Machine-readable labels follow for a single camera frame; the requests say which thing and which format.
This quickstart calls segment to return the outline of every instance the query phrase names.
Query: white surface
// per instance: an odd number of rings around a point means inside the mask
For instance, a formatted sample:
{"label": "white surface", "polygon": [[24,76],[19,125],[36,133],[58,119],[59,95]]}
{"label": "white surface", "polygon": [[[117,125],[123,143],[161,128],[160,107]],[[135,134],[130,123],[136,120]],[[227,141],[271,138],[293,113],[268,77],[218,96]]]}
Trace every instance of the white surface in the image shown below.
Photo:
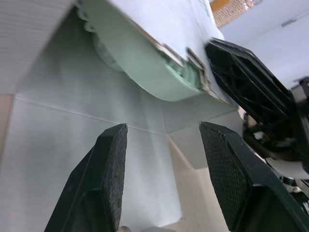
{"label": "white surface", "polygon": [[17,97],[156,133],[165,132],[161,101],[105,65],[91,33],[72,14],[38,59]]}
{"label": "white surface", "polygon": [[228,232],[208,168],[195,170],[170,141],[183,218],[166,228],[177,232]]}
{"label": "white surface", "polygon": [[256,7],[221,28],[227,41],[244,46],[281,23],[309,10],[308,0],[263,0]]}
{"label": "white surface", "polygon": [[266,161],[283,176],[293,179],[309,179],[309,174],[305,172],[300,161],[288,162],[273,158],[266,158]]}
{"label": "white surface", "polygon": [[0,1],[0,93],[15,92],[70,4],[71,0]]}
{"label": "white surface", "polygon": [[192,126],[169,133],[171,139],[195,169],[203,169],[207,167],[205,150],[198,128],[201,121],[207,121],[228,127],[242,135],[242,119],[236,109],[232,112],[218,115],[213,118],[200,118],[200,120]]}
{"label": "white surface", "polygon": [[278,26],[245,45],[287,88],[295,85],[295,79],[309,75],[308,24],[309,15],[286,27]]}
{"label": "white surface", "polygon": [[234,111],[230,106],[208,94],[202,94],[179,102],[163,102],[165,125],[168,133],[196,126],[201,121]]}
{"label": "white surface", "polygon": [[43,231],[70,172],[100,133],[124,122],[120,224],[140,231],[178,221],[161,101],[97,57],[73,12],[17,94],[1,160],[0,230]]}

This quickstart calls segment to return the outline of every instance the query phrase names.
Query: textured rubber pad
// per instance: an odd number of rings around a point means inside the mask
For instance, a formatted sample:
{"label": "textured rubber pad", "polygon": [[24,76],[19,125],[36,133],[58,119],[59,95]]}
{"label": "textured rubber pad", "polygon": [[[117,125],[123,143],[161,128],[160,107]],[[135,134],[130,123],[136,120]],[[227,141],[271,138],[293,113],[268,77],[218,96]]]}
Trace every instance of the textured rubber pad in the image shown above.
{"label": "textured rubber pad", "polygon": [[105,130],[69,176],[46,232],[116,232],[121,216],[127,125]]}
{"label": "textured rubber pad", "polygon": [[309,231],[309,218],[234,131],[200,124],[211,182],[230,231]]}

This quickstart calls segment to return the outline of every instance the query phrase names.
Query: black rubber pad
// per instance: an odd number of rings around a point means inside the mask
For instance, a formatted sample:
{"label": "black rubber pad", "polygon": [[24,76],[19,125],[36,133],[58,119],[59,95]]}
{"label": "black rubber pad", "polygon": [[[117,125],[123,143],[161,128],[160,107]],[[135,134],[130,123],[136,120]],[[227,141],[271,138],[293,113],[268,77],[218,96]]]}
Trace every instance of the black rubber pad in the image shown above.
{"label": "black rubber pad", "polygon": [[116,232],[121,216],[127,125],[105,130],[72,171],[46,232]]}

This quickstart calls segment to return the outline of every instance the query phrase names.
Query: green plastic part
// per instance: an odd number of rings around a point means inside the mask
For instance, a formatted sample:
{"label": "green plastic part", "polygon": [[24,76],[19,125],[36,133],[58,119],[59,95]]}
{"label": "green plastic part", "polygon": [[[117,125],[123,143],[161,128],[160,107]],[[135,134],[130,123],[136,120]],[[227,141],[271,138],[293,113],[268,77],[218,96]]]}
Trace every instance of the green plastic part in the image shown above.
{"label": "green plastic part", "polygon": [[117,65],[139,86],[165,101],[195,96],[200,89],[199,70],[190,62],[183,67],[162,55],[121,13],[104,0],[82,1],[100,41]]}

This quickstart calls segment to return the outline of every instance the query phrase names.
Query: white wall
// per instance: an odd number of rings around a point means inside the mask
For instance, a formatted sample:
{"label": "white wall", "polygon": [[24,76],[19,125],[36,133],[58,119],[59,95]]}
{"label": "white wall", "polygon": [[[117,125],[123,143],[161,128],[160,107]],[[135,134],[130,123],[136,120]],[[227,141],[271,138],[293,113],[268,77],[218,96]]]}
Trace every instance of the white wall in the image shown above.
{"label": "white wall", "polygon": [[251,40],[252,50],[288,88],[309,75],[309,15]]}
{"label": "white wall", "polygon": [[227,41],[243,46],[307,10],[308,0],[263,0],[220,31]]}

